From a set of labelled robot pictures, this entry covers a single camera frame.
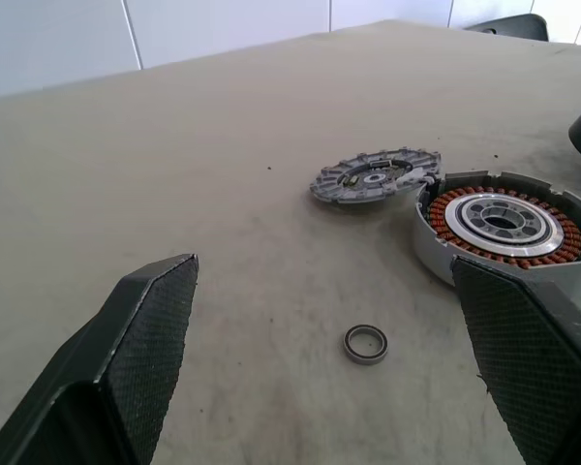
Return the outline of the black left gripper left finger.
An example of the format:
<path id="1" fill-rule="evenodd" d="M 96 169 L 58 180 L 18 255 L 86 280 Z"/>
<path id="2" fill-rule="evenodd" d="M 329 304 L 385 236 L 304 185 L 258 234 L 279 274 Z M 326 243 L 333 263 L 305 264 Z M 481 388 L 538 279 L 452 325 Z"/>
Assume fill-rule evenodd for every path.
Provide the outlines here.
<path id="1" fill-rule="evenodd" d="M 0 464 L 148 464 L 185 351 L 199 260 L 124 276 L 0 429 Z"/>

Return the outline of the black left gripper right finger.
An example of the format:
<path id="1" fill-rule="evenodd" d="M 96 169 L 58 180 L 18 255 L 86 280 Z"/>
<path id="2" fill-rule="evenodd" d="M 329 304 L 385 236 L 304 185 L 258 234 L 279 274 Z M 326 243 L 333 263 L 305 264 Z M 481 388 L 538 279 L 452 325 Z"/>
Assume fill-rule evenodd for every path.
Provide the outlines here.
<path id="1" fill-rule="evenodd" d="M 452 277 L 480 379 L 527 464 L 581 464 L 581 310 L 555 285 L 466 259 Z"/>

